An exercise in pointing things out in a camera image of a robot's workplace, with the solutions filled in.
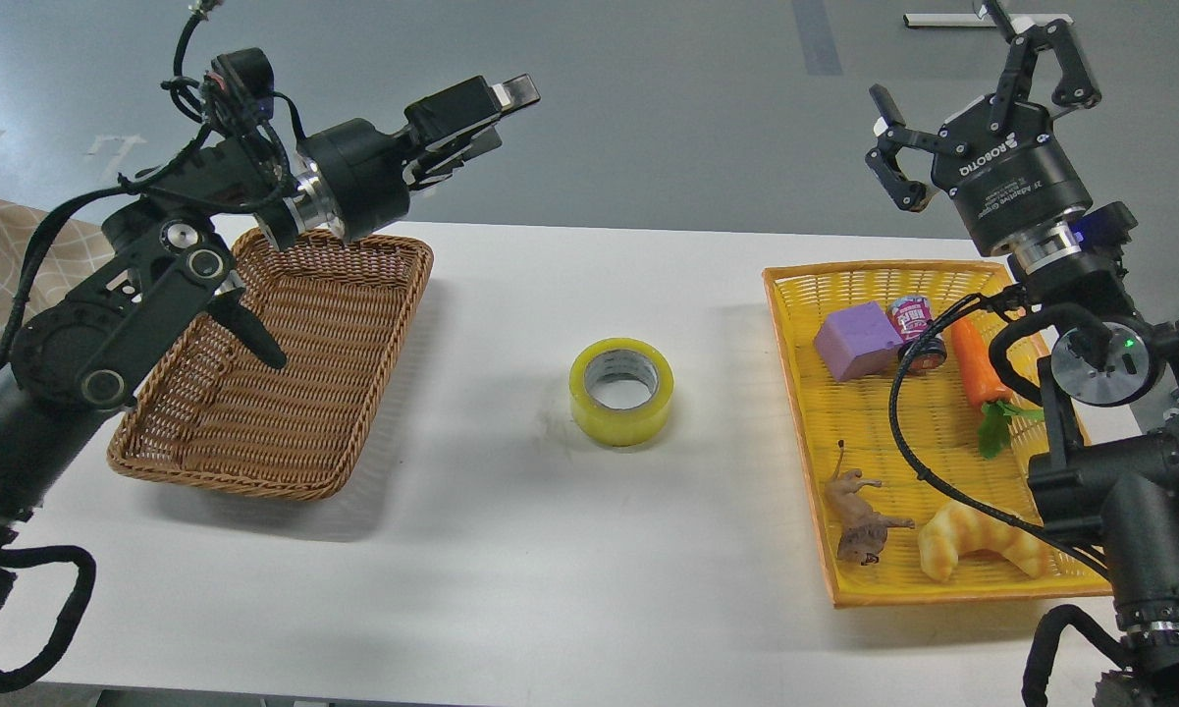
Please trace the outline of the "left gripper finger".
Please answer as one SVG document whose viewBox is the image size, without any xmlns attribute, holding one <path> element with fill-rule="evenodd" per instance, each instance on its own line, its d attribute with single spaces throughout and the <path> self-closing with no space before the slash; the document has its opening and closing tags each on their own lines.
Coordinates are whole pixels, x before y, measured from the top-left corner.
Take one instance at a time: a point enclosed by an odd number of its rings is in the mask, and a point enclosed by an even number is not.
<svg viewBox="0 0 1179 707">
<path fill-rule="evenodd" d="M 489 82 L 482 75 L 410 103 L 406 124 L 423 148 L 442 148 L 463 136 L 476 136 L 506 115 L 534 106 L 541 99 L 531 75 Z"/>
<path fill-rule="evenodd" d="M 440 148 L 423 148 L 406 166 L 406 186 L 410 191 L 432 189 L 449 179 L 466 161 L 486 156 L 501 146 L 495 127 L 486 127 L 469 136 L 452 138 Z"/>
</svg>

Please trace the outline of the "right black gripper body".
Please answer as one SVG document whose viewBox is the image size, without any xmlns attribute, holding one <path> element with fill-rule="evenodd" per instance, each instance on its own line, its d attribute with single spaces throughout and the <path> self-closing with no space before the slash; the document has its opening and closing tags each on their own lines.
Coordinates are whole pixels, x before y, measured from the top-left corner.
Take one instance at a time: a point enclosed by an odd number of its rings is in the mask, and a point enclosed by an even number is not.
<svg viewBox="0 0 1179 707">
<path fill-rule="evenodd" d="M 979 255 L 1003 255 L 1012 237 L 1086 213 L 1093 198 L 1054 136 L 1050 112 L 1015 100 L 1003 118 L 981 98 L 938 126 L 964 148 L 936 156 L 933 184 L 951 198 Z"/>
</svg>

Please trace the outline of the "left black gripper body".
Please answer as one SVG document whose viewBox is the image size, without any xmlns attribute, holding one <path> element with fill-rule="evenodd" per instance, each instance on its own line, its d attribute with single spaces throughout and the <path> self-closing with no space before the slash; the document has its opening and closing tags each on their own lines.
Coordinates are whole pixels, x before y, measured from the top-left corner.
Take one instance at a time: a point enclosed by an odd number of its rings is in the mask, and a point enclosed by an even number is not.
<svg viewBox="0 0 1179 707">
<path fill-rule="evenodd" d="M 295 233 L 328 229 L 360 242 L 408 213 L 403 143 L 364 118 L 299 138 L 295 153 L 299 173 L 285 200 Z"/>
</svg>

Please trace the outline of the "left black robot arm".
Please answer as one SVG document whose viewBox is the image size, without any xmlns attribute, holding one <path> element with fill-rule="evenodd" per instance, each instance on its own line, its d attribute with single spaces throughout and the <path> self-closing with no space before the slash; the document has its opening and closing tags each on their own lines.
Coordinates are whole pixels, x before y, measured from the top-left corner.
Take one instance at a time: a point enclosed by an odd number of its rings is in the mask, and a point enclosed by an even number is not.
<svg viewBox="0 0 1179 707">
<path fill-rule="evenodd" d="M 356 242 L 404 218 L 415 191 L 499 147 L 498 123 L 540 98 L 531 75 L 473 77 L 409 104 L 395 134 L 353 118 L 297 133 L 286 148 L 272 127 L 278 92 L 261 49 L 217 55 L 203 80 L 177 77 L 172 87 L 197 90 L 199 133 L 167 165 L 121 184 L 131 201 L 101 227 L 112 258 L 27 317 L 37 263 L 72 207 L 47 214 L 31 239 L 0 344 L 0 551 L 198 313 L 276 362 L 275 342 L 241 305 L 217 214 L 253 216 L 279 250 L 314 227 Z"/>
</svg>

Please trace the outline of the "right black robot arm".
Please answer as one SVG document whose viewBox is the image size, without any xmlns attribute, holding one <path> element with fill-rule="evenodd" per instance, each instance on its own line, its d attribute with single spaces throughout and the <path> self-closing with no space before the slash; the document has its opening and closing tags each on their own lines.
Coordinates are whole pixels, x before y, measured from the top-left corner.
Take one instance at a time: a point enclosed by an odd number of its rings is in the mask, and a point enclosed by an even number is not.
<svg viewBox="0 0 1179 707">
<path fill-rule="evenodd" d="M 920 342 L 979 309 L 1023 309 L 993 337 L 989 358 L 1014 394 L 1043 409 L 1047 449 L 1028 465 L 1042 522 L 976 501 L 920 461 L 900 429 L 903 374 L 885 404 L 889 428 L 918 480 L 1109 582 L 1118 634 L 1073 604 L 1047 612 L 1026 661 L 1025 703 L 1047 703 L 1071 627 L 1114 665 L 1096 706 L 1179 706 L 1179 319 L 1142 318 L 1124 288 L 1137 219 L 1124 201 L 1093 206 L 1055 136 L 1056 118 L 1101 99 L 1072 24 L 1039 26 L 997 1 L 974 9 L 1009 46 L 994 91 L 931 134 L 909 128 L 885 86 L 872 85 L 881 117 L 867 165 L 909 213 L 946 192 L 979 255 L 1009 259 L 1014 285 L 959 299 Z"/>
</svg>

